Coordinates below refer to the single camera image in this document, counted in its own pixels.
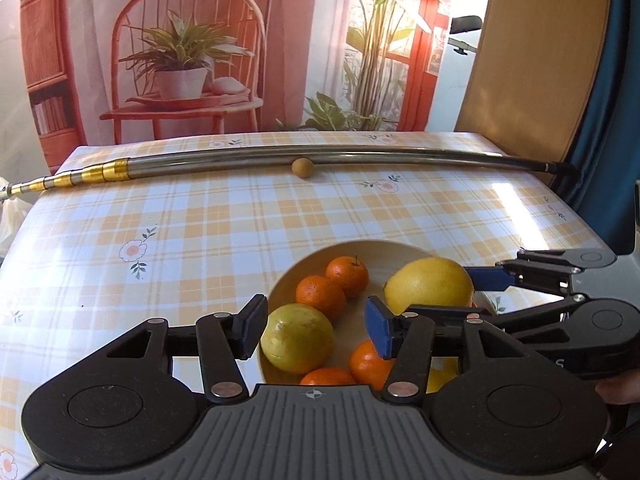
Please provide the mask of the person's right hand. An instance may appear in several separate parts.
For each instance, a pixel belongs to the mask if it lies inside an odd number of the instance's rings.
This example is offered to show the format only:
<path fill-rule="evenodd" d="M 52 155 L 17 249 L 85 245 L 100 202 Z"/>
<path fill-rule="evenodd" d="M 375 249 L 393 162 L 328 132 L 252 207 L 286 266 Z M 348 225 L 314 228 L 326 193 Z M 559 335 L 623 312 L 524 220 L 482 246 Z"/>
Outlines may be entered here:
<path fill-rule="evenodd" d="M 596 391 L 607 404 L 626 405 L 640 402 L 640 370 L 628 370 L 617 377 L 602 379 Z"/>

